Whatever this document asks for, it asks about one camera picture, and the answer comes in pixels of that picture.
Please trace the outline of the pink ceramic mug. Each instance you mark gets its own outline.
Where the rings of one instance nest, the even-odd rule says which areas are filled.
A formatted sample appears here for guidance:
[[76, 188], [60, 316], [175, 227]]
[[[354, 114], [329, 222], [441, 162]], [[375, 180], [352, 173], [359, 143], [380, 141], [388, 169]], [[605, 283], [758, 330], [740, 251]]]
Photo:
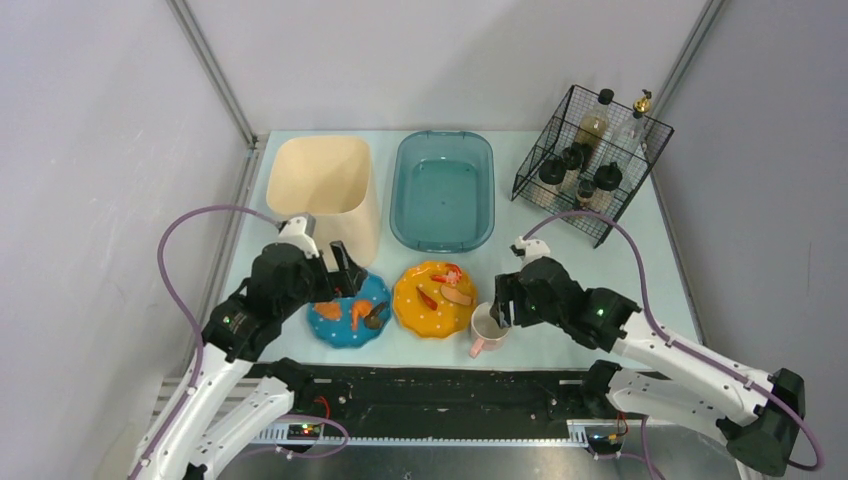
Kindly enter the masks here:
[[490, 315], [491, 304], [484, 302], [479, 304], [469, 323], [469, 335], [471, 347], [469, 357], [476, 359], [484, 351], [492, 351], [500, 348], [507, 338], [510, 329], [501, 327], [497, 320]]

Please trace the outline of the blue polka dot plate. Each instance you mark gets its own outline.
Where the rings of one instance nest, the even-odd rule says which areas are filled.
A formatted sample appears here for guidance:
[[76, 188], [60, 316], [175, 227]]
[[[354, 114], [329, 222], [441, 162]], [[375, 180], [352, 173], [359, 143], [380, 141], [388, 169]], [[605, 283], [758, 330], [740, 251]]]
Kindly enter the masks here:
[[336, 349], [360, 348], [378, 338], [392, 318], [391, 292], [369, 273], [354, 297], [308, 305], [307, 322], [315, 337]]

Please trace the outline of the orange polka dot plate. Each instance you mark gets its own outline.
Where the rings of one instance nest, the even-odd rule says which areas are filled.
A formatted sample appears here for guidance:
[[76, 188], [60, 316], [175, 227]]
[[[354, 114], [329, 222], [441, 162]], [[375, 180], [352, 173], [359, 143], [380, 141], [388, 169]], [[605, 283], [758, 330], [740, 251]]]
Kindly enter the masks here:
[[[434, 282], [430, 276], [445, 271], [445, 261], [425, 261], [404, 271], [393, 286], [392, 310], [398, 323], [420, 338], [445, 339], [465, 330], [470, 323], [473, 311], [478, 305], [476, 285], [470, 273], [463, 271], [462, 280], [453, 286], [461, 292], [472, 295], [474, 303], [460, 306], [445, 300], [441, 293], [442, 283]], [[438, 310], [427, 309], [419, 300], [416, 288], [421, 287], [438, 303]]]

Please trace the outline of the cream plastic waste bin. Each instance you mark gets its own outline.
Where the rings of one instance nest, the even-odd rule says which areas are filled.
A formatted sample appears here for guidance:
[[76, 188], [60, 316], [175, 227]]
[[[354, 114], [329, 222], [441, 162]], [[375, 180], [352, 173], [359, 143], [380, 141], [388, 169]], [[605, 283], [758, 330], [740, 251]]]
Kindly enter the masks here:
[[322, 250], [344, 243], [361, 267], [373, 263], [381, 233], [372, 152], [365, 139], [318, 135], [286, 141], [277, 150], [266, 190], [277, 217], [308, 213]]

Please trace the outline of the small pepper shaker black lid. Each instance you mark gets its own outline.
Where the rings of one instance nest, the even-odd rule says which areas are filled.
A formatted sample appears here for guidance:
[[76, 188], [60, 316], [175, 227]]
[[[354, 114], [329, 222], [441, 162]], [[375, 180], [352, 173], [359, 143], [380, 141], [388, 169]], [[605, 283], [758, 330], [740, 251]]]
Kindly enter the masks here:
[[577, 211], [588, 210], [590, 208], [595, 191], [596, 185], [592, 180], [580, 180], [575, 188], [573, 209]]

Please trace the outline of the teal transparent plastic tub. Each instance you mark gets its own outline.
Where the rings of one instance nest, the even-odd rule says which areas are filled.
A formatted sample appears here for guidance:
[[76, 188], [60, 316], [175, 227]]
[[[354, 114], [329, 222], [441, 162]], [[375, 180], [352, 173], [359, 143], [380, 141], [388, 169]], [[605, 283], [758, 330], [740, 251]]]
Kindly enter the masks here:
[[405, 247], [443, 254], [479, 248], [494, 230], [494, 197], [494, 154], [483, 136], [428, 130], [399, 144], [389, 221]]

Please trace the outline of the white granule shaker black lid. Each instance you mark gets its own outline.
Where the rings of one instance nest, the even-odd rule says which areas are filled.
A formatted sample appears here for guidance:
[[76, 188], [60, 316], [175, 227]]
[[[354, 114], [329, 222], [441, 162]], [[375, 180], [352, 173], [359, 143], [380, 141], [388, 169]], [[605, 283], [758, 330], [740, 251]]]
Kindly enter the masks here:
[[623, 173], [616, 162], [610, 162], [597, 169], [593, 176], [595, 193], [589, 204], [593, 211], [604, 213], [611, 205], [614, 193], [623, 180]]
[[565, 161], [557, 155], [548, 156], [538, 168], [537, 176], [541, 185], [539, 190], [540, 204], [553, 213], [558, 213], [558, 189], [566, 174]]

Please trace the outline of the black wire rack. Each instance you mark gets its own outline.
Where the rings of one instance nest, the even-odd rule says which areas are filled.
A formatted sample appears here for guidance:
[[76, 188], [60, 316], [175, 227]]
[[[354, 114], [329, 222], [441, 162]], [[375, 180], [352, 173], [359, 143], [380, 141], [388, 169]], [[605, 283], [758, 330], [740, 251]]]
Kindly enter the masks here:
[[[577, 185], [568, 193], [561, 193], [558, 190], [558, 205], [561, 208], [558, 213], [553, 213], [540, 204], [539, 190], [541, 185], [537, 171], [540, 163], [548, 156], [557, 155], [562, 158], [563, 151], [574, 142], [581, 118], [596, 102], [600, 91], [593, 92], [579, 85], [573, 85], [569, 88], [536, 143], [518, 168], [511, 187], [510, 198], [512, 200], [522, 198], [551, 214], [574, 211], [573, 201]], [[674, 133], [674, 129], [670, 125], [651, 116], [653, 101], [654, 95], [652, 108], [643, 122], [644, 131], [636, 152], [633, 155], [621, 154], [616, 152], [617, 148], [612, 144], [611, 137], [616, 127], [630, 116], [633, 102], [630, 105], [621, 104], [615, 100], [614, 93], [614, 99], [609, 105], [607, 130], [599, 147], [592, 150], [591, 158], [585, 164], [584, 170], [579, 176], [579, 181], [582, 179], [593, 181], [597, 169], [610, 162], [618, 164], [623, 173], [623, 180], [614, 193], [612, 205], [604, 213], [593, 211], [590, 208], [585, 211], [595, 212], [618, 220], [628, 208], [642, 184], [647, 180]]]

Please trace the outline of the dark sauce bottle red label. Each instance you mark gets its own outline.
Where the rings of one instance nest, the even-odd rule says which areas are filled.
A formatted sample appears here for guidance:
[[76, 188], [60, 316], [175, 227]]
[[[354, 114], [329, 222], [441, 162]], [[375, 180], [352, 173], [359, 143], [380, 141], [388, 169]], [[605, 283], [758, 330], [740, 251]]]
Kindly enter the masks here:
[[609, 123], [609, 105], [614, 99], [614, 91], [602, 89], [593, 106], [583, 115], [578, 125], [574, 142], [596, 150], [603, 139]]

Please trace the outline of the clear glass bottle gold stopper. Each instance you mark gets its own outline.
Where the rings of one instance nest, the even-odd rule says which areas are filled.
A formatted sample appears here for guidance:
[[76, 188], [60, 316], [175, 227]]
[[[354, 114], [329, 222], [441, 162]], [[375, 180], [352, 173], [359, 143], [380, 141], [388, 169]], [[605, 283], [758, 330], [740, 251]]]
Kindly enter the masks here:
[[636, 152], [644, 131], [643, 122], [652, 108], [652, 99], [653, 93], [643, 89], [642, 96], [632, 104], [630, 116], [616, 127], [611, 141], [617, 153], [633, 155]]

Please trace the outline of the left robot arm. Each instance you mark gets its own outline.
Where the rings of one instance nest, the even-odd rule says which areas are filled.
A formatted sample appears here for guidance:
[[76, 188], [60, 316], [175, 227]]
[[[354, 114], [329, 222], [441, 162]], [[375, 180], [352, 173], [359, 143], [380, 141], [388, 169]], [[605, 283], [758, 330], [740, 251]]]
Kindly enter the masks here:
[[289, 374], [265, 376], [220, 421], [220, 406], [276, 340], [282, 324], [309, 303], [359, 293], [367, 277], [341, 241], [330, 244], [337, 268], [328, 269], [305, 234], [265, 246], [250, 275], [212, 312], [202, 330], [200, 363], [180, 382], [136, 453], [132, 479], [213, 479], [295, 400]]

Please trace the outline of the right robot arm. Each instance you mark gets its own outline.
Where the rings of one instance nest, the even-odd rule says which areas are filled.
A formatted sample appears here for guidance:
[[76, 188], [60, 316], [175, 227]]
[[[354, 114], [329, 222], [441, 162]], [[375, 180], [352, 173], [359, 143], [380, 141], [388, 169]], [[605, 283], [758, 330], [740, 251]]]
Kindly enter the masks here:
[[805, 384], [796, 372], [768, 373], [692, 342], [653, 319], [646, 304], [608, 288], [582, 287], [549, 256], [497, 275], [491, 313], [505, 327], [552, 325], [589, 350], [662, 374], [637, 386], [635, 371], [596, 361], [583, 389], [610, 407], [710, 437], [763, 475], [782, 477], [793, 467], [805, 417]]

